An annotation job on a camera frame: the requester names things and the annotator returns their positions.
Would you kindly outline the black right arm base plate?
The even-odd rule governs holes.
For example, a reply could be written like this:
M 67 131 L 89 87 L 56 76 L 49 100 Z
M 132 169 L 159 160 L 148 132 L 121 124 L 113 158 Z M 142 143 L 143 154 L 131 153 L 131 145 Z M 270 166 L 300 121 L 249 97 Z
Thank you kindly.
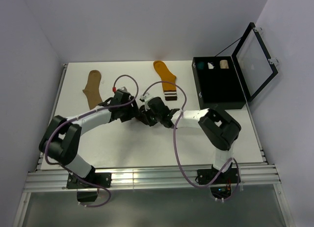
M 216 169 L 198 169 L 195 181 L 199 185 L 206 185 L 214 179 L 217 173 L 218 173 L 218 170 Z M 237 182 L 241 182 L 240 176 L 237 173 L 237 169 L 229 168 L 226 172 L 220 173 L 220 175 L 215 179 L 213 184 L 219 184 L 219 185 L 226 184 L 227 185 L 227 184 L 237 184 Z

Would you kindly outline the dark brown striped-cuff sock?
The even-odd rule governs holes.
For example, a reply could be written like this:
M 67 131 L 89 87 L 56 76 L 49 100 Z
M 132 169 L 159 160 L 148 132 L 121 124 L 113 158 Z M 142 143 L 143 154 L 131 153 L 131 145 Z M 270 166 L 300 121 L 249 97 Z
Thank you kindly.
M 136 116 L 136 119 L 142 122 L 145 125 L 148 125 L 148 119 L 147 119 L 147 111 L 145 110 L 145 106 L 142 105 L 138 109 L 138 115 Z

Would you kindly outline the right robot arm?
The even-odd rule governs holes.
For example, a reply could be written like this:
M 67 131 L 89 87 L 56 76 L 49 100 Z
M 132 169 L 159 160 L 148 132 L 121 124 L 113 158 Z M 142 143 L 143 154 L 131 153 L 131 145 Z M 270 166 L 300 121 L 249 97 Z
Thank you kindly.
M 216 182 L 224 182 L 230 175 L 233 144 L 241 131 L 240 124 L 217 105 L 202 110 L 169 109 L 160 97 L 141 96 L 144 104 L 140 107 L 143 123 L 153 126 L 157 123 L 176 130 L 188 127 L 201 129 L 216 148 L 212 167 L 212 177 Z

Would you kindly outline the mustard yellow striped-cuff sock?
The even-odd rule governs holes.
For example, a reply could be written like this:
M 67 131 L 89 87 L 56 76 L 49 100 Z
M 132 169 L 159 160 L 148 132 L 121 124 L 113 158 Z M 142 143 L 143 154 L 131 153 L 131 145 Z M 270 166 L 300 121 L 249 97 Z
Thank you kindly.
M 176 101 L 178 98 L 177 88 L 175 86 L 176 76 L 172 74 L 163 61 L 153 62 L 154 70 L 162 81 L 162 89 L 166 101 Z

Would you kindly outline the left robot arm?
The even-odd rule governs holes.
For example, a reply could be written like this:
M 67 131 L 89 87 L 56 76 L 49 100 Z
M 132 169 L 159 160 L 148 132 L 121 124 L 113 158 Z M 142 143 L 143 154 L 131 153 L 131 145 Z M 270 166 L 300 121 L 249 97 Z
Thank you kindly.
M 113 97 L 86 113 L 71 118 L 53 117 L 39 151 L 76 174 L 83 187 L 91 187 L 96 181 L 95 168 L 78 154 L 80 137 L 98 126 L 115 120 L 125 122 L 138 115 L 135 97 L 125 88 L 118 89 Z

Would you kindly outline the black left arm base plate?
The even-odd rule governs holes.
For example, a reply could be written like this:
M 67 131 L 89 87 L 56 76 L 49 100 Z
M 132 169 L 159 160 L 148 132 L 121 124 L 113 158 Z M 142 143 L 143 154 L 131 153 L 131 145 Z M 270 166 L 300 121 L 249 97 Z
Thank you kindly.
M 94 173 L 91 177 L 81 178 L 75 174 L 69 174 L 66 184 L 67 189 L 109 188 L 111 173 Z

